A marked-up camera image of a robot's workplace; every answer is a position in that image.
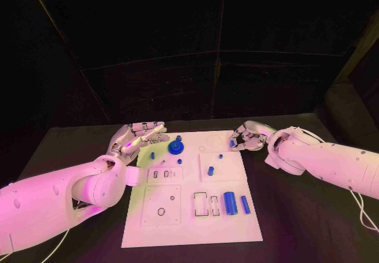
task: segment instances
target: white board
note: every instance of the white board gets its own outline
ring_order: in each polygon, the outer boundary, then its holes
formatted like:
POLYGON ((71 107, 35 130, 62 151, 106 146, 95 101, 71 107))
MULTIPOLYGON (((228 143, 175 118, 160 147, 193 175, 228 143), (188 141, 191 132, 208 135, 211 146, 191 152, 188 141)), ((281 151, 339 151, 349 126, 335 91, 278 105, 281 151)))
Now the white board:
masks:
POLYGON ((123 248, 263 241, 241 153, 229 149, 232 132, 170 133, 170 141, 178 135, 183 138, 179 155, 167 151, 170 142, 142 148, 137 166, 149 172, 146 183, 133 187, 123 248), (225 192, 235 193, 237 215, 227 215, 225 192), (251 214, 245 214, 241 196, 247 196, 251 214))

